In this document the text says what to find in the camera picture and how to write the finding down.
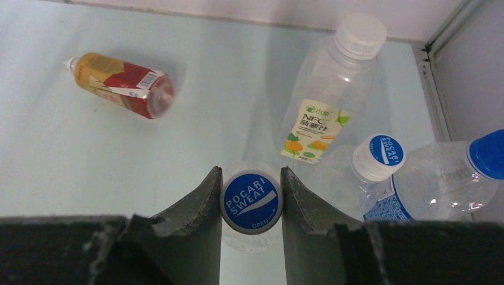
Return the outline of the orange red label bottle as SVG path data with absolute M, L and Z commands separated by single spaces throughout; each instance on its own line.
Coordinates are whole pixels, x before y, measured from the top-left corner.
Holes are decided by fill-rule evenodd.
M 171 78 L 162 71 L 96 52 L 72 56 L 64 65 L 80 88 L 147 119 L 163 116 L 174 100 Z

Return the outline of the clear crushed plastic bottle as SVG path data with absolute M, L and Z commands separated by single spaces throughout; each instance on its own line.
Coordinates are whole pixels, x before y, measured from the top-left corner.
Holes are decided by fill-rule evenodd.
M 341 145 L 316 166 L 307 188 L 344 214 L 364 221 L 364 215 L 378 200 L 381 182 L 364 179 L 353 168 L 351 157 L 358 145 Z

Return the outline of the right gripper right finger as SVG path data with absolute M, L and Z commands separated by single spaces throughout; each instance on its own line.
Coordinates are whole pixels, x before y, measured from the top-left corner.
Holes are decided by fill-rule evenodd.
M 281 169 L 288 284 L 502 284 L 503 224 L 361 223 Z

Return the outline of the blue white bottle cap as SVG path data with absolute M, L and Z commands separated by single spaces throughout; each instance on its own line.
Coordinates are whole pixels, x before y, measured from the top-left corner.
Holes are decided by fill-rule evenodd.
M 354 150 L 351 163 L 364 179 L 381 182 L 400 169 L 405 158 L 404 149 L 396 139 L 386 134 L 374 134 Z

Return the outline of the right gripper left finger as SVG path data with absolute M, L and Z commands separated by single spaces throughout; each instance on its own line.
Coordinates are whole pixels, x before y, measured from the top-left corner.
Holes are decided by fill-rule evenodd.
M 222 169 L 152 216 L 1 218 L 2 284 L 218 284 Z

